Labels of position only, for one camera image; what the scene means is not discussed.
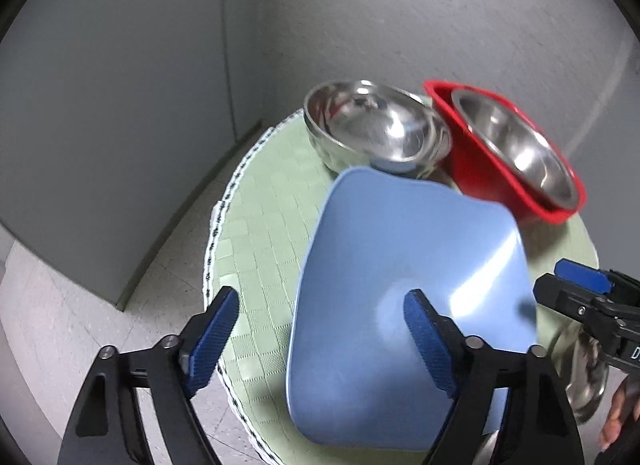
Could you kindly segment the person's hand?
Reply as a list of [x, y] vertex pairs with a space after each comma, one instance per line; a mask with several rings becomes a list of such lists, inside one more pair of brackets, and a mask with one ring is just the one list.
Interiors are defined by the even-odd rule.
[[612, 397], [610, 411], [599, 436], [600, 449], [605, 451], [620, 437], [627, 419], [631, 417], [637, 422], [639, 413], [639, 378], [628, 375]]

